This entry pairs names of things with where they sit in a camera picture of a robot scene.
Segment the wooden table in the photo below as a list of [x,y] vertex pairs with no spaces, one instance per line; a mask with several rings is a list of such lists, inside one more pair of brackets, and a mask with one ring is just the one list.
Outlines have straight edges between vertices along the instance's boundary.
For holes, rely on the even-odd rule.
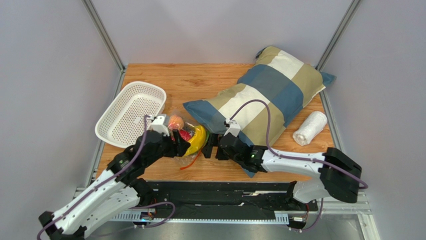
[[[157,85],[167,93],[163,113],[171,114],[177,110],[184,118],[194,120],[184,109],[183,103],[215,97],[219,91],[233,86],[252,66],[252,64],[130,64],[121,87],[123,88],[133,81]],[[333,147],[328,126],[307,146],[300,146],[293,140],[293,132],[313,111],[324,112],[319,95],[314,97],[294,118],[272,147],[282,151],[300,153],[324,152],[328,147]],[[101,174],[114,156],[122,151],[122,148],[106,143],[96,177]],[[216,149],[213,148],[212,156],[215,153]],[[307,176],[287,172],[259,172],[250,178],[232,160],[205,159],[202,154],[191,167],[184,170],[180,170],[180,167],[175,160],[164,157],[148,167],[142,177],[145,180],[156,181],[220,182],[292,182],[309,179]]]

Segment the pillow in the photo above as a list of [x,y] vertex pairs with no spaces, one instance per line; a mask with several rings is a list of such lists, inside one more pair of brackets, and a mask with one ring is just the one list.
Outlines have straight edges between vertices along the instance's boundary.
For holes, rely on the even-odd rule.
[[[236,85],[219,92],[214,98],[185,102],[183,106],[210,132],[224,134],[226,118],[247,101],[260,99],[270,108],[268,141],[272,145],[295,116],[335,78],[269,46],[256,55],[256,64]],[[239,138],[243,142],[265,145],[268,113],[262,103],[249,103],[234,119],[241,126]]]

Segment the white wall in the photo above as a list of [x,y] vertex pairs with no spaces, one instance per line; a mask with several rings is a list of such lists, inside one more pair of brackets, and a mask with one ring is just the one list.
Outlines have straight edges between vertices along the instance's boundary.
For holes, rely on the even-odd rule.
[[0,239],[35,239],[84,184],[118,79],[81,1],[0,1]]
[[316,65],[351,0],[93,0],[124,64],[253,63],[268,45]]
[[425,239],[426,1],[366,0],[325,71],[344,148],[383,240]]

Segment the gray floor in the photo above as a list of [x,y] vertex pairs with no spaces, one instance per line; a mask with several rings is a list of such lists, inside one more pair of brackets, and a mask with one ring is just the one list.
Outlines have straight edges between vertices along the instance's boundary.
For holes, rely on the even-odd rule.
[[[107,222],[94,234],[129,227],[130,222]],[[311,231],[260,224],[167,223],[151,229],[131,229],[103,240],[363,240],[357,215],[323,215]]]

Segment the white cloth roll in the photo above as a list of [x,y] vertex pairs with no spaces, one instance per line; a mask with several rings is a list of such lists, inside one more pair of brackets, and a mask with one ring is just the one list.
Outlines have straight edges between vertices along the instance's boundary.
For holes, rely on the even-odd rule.
[[306,118],[299,129],[293,133],[293,139],[300,146],[308,145],[324,129],[326,124],[326,115],[320,111],[314,111]]

